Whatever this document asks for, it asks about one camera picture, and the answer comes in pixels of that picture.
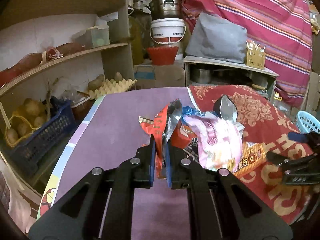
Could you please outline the orange biscuit wrapper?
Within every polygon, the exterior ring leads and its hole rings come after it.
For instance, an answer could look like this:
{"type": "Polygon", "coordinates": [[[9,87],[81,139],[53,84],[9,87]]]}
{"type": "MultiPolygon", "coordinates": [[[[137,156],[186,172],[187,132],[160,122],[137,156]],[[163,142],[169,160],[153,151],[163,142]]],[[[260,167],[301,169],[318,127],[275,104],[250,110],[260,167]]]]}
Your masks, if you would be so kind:
{"type": "Polygon", "coordinates": [[[264,143],[243,142],[242,143],[242,156],[239,165],[233,174],[241,178],[266,161],[266,150],[264,143]]]}

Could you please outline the pink white snack bag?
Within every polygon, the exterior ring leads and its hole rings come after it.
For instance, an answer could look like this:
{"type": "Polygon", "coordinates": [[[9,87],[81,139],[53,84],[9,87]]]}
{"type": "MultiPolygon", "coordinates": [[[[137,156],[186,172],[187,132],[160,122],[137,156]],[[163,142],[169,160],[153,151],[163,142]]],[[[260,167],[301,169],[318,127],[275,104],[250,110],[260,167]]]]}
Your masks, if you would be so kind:
{"type": "Polygon", "coordinates": [[[212,113],[186,115],[183,120],[197,136],[199,163],[203,168],[236,170],[242,157],[242,136],[232,122],[212,113]]]}

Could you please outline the black white patterned packet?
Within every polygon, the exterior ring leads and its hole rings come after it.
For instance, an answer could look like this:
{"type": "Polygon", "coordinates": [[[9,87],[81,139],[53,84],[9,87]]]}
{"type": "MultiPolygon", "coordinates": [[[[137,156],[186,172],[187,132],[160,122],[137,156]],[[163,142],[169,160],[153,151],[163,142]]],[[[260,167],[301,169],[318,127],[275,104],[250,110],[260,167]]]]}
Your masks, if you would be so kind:
{"type": "Polygon", "coordinates": [[[185,157],[199,163],[198,139],[193,138],[189,145],[183,149],[185,157]]]}

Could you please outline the black silver foil bag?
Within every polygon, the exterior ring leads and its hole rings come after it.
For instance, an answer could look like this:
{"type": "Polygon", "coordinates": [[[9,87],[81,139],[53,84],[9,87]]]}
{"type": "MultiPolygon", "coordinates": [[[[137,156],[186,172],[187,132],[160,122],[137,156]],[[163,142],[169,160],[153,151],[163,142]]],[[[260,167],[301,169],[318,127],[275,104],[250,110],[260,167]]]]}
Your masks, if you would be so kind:
{"type": "Polygon", "coordinates": [[[238,110],[227,95],[221,96],[213,105],[213,111],[223,120],[236,122],[238,110]]]}

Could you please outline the red silver foil wrapper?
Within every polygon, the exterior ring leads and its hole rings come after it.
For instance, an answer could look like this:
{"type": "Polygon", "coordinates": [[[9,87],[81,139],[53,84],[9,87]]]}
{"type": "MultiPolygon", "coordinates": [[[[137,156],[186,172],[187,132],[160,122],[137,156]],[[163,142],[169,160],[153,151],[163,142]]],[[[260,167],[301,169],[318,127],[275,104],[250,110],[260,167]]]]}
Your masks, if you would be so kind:
{"type": "Polygon", "coordinates": [[[167,175],[166,147],[172,146],[184,149],[189,145],[196,134],[189,128],[182,115],[182,105],[176,99],[166,105],[153,120],[140,116],[138,118],[141,128],[146,134],[152,135],[156,143],[155,170],[157,178],[167,175]]]}

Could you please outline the blue plastic bag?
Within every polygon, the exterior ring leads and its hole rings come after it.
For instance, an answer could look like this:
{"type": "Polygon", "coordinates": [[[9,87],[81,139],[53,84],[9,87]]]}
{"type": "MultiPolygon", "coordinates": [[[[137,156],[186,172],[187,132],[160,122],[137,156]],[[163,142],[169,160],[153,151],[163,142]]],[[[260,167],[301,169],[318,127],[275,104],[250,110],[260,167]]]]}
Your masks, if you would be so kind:
{"type": "Polygon", "coordinates": [[[190,106],[184,106],[182,108],[182,115],[196,115],[199,116],[201,112],[198,109],[195,109],[190,106]]]}

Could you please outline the yellow net potato bag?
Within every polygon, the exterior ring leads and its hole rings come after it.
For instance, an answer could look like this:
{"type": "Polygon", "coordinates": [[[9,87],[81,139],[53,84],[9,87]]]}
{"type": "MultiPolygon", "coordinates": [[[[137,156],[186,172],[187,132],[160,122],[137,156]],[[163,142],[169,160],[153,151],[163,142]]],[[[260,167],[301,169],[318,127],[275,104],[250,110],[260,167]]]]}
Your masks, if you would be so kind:
{"type": "Polygon", "coordinates": [[[5,140],[9,147],[14,148],[30,137],[47,121],[46,105],[27,98],[24,103],[13,111],[9,119],[10,128],[5,129],[5,140]]]}

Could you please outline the grey low shelf unit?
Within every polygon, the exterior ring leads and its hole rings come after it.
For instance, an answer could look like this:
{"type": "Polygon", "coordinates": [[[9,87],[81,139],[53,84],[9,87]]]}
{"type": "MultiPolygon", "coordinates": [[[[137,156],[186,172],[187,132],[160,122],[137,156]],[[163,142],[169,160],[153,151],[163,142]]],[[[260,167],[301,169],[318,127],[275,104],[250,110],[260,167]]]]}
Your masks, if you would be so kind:
{"type": "Polygon", "coordinates": [[[183,59],[185,70],[185,85],[193,86],[223,86],[223,85],[247,85],[252,88],[253,84],[267,88],[267,92],[257,91],[261,96],[273,101],[276,72],[265,68],[257,69],[240,63],[207,59],[203,57],[186,56],[183,59]],[[212,81],[209,84],[201,84],[191,81],[190,74],[194,68],[209,69],[212,81]]]}

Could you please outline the yellow egg tray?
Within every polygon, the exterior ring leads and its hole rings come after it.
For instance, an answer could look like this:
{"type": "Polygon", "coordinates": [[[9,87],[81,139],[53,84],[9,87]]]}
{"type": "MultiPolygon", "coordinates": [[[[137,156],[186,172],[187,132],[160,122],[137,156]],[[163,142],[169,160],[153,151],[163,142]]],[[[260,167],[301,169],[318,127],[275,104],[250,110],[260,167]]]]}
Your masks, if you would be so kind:
{"type": "Polygon", "coordinates": [[[107,94],[127,92],[135,86],[136,82],[136,79],[122,79],[118,82],[114,79],[95,79],[88,84],[88,94],[91,99],[97,100],[107,94]]]}

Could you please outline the striped pink red curtain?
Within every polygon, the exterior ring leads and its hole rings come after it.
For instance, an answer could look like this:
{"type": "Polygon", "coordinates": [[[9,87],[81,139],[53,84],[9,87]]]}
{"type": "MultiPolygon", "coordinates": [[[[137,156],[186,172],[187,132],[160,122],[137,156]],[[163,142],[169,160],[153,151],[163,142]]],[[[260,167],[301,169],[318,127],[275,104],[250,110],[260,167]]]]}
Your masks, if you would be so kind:
{"type": "Polygon", "coordinates": [[[312,64],[308,0],[183,0],[190,29],[201,12],[246,28],[248,38],[265,49],[265,66],[279,75],[276,92],[288,105],[301,106],[312,64]]]}

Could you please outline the red plastic basket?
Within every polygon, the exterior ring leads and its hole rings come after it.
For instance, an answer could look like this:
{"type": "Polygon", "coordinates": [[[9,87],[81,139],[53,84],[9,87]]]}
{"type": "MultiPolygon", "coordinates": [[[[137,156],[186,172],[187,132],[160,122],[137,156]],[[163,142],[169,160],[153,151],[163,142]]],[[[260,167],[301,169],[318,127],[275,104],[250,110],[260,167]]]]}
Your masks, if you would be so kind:
{"type": "Polygon", "coordinates": [[[179,48],[174,47],[149,47],[146,49],[153,65],[167,66],[174,64],[179,48]]]}

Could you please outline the white red plastic bucket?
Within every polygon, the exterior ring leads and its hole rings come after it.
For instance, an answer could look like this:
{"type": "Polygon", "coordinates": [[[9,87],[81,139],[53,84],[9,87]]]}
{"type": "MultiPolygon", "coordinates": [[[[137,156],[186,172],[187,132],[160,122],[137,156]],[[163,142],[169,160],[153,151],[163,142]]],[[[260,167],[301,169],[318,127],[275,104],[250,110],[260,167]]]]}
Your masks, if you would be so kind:
{"type": "Polygon", "coordinates": [[[163,18],[151,22],[150,37],[155,44],[169,45],[183,40],[186,27],[180,18],[163,18]]]}

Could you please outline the yellow oil jug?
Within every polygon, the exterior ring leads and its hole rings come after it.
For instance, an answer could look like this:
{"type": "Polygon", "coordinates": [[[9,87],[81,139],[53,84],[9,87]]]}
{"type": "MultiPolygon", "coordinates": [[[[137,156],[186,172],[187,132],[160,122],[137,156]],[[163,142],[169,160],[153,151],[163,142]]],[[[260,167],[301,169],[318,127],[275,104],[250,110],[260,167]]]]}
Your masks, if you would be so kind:
{"type": "Polygon", "coordinates": [[[132,17],[134,12],[133,8],[128,8],[132,60],[134,65],[139,65],[144,62],[143,44],[140,24],[132,17]]]}

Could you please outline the steel cooking pot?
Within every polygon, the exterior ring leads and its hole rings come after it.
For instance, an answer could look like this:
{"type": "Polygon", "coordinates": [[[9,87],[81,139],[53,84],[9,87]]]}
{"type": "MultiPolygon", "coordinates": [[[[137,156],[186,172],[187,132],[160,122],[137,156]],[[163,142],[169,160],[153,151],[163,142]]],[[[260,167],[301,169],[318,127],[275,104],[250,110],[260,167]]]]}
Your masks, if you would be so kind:
{"type": "Polygon", "coordinates": [[[149,6],[153,21],[163,18],[183,18],[182,0],[152,0],[149,6]]]}

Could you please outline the wooden handled pan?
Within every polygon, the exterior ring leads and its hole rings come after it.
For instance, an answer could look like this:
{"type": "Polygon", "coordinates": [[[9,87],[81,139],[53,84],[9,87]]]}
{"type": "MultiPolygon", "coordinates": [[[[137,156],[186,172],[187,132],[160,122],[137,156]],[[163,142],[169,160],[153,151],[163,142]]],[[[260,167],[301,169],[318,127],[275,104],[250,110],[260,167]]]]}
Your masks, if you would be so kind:
{"type": "Polygon", "coordinates": [[[252,85],[252,88],[253,88],[254,90],[262,91],[262,92],[264,92],[264,93],[267,92],[267,88],[266,88],[266,87],[263,87],[263,86],[260,86],[260,85],[253,84],[253,85],[252,85]]]}

